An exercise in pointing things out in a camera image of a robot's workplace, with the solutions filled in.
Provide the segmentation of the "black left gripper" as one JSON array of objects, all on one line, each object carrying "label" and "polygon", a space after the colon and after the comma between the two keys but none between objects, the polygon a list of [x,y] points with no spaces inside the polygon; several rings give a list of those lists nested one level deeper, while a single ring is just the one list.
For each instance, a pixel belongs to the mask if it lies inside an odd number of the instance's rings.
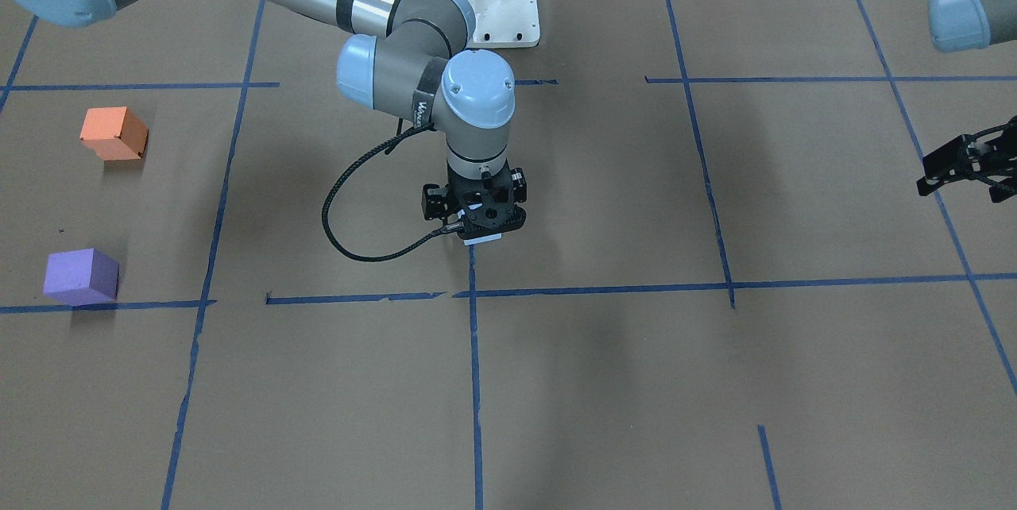
[{"label": "black left gripper", "polygon": [[965,136],[965,176],[988,184],[989,199],[1002,203],[1015,191],[1016,116],[1001,126]]}]

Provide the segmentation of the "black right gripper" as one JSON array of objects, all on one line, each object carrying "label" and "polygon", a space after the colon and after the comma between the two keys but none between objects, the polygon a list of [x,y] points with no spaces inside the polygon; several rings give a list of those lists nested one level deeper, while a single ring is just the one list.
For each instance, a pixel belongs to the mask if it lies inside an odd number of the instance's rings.
[{"label": "black right gripper", "polygon": [[479,180],[469,180],[451,168],[447,175],[453,212],[462,212],[455,223],[458,238],[487,238],[524,226],[527,215],[520,204],[527,199],[527,181],[522,169],[505,165],[494,176],[483,172]]}]

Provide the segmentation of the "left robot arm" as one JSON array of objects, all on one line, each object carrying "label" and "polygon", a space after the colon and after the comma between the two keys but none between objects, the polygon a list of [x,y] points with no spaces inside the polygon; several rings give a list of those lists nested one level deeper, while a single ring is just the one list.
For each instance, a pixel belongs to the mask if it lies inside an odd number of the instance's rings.
[{"label": "left robot arm", "polygon": [[[929,0],[930,35],[941,52],[958,52],[1013,41],[1016,0]],[[921,196],[958,180],[988,184],[989,199],[1015,195],[1015,119],[1002,126],[962,134],[922,160],[916,181]]]}]

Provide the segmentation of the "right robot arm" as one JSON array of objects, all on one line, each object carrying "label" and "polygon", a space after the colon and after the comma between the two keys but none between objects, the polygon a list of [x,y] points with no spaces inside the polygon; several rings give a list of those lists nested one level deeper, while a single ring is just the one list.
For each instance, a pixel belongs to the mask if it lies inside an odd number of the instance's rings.
[{"label": "right robot arm", "polygon": [[[138,0],[14,0],[51,24],[77,29]],[[469,48],[468,0],[266,0],[349,33],[337,63],[341,93],[372,110],[443,131],[445,187],[426,185],[425,219],[463,241],[519,229],[526,181],[508,166],[516,80],[505,58]]]}]

